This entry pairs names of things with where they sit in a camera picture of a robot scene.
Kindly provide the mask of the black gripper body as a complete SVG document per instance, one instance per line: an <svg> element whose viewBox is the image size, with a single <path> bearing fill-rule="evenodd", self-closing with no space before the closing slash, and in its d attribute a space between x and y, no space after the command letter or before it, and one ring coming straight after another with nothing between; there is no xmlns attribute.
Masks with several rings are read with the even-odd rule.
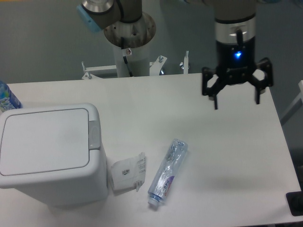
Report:
<svg viewBox="0 0 303 227"><path fill-rule="evenodd" d="M216 86L236 85L249 82L257 85L253 73L255 63L255 40L248 40L242 45L216 42L218 65L215 73L218 77Z"/></svg>

